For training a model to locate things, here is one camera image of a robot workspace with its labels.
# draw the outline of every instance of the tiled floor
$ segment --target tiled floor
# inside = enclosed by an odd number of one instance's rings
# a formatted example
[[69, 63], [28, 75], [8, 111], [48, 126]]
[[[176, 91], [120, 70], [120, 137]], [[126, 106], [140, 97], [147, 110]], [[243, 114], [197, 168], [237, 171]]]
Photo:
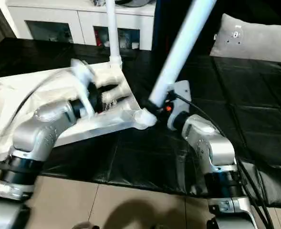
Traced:
[[[205, 229], [211, 219], [204, 199], [40, 177], [27, 229], [71, 229], [89, 220], [102, 229]], [[281, 229], [281, 209], [270, 208], [275, 229]], [[258, 228], [263, 229], [258, 215]]]

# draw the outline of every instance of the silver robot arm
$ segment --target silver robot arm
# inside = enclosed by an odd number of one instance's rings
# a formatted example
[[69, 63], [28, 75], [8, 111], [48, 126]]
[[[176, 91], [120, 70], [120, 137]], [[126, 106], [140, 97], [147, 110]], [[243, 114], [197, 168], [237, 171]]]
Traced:
[[60, 134], [80, 117], [79, 100], [60, 100], [40, 107], [14, 132], [10, 155], [0, 173], [0, 229], [24, 228], [31, 198], [44, 161]]
[[198, 155], [210, 197], [209, 211], [215, 215], [207, 227], [257, 229], [249, 198], [242, 189], [231, 142], [197, 114], [185, 115], [185, 120], [181, 133]]

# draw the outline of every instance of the gray pillow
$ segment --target gray pillow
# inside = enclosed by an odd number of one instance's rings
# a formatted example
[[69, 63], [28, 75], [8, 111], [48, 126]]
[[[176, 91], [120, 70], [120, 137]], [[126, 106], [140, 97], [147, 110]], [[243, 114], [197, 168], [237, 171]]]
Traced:
[[247, 23], [223, 14], [210, 55], [281, 62], [281, 26]]

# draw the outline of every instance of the table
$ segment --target table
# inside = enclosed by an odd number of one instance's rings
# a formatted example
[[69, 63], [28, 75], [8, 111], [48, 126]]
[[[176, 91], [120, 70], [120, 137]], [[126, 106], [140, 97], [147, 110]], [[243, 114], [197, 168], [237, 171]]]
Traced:
[[[148, 97], [162, 59], [149, 51], [121, 50], [123, 72], [138, 101]], [[101, 47], [5, 39], [0, 77], [67, 67], [71, 58], [108, 61]], [[270, 207], [281, 207], [281, 63], [190, 56], [179, 80], [192, 99], [224, 130], [247, 163]], [[202, 175], [197, 158], [178, 133], [162, 123], [128, 129], [54, 148], [46, 176], [204, 196], [194, 189]]]

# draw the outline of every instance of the white pole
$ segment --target white pole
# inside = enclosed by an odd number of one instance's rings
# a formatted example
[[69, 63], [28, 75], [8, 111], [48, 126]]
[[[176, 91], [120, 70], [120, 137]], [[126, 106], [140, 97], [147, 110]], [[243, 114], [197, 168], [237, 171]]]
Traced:
[[110, 64], [122, 67], [122, 60], [119, 53], [118, 29], [115, 14], [115, 0], [106, 0], [106, 13], [108, 24], [108, 36], [110, 40]]
[[149, 100], [161, 107], [217, 0], [193, 0]]

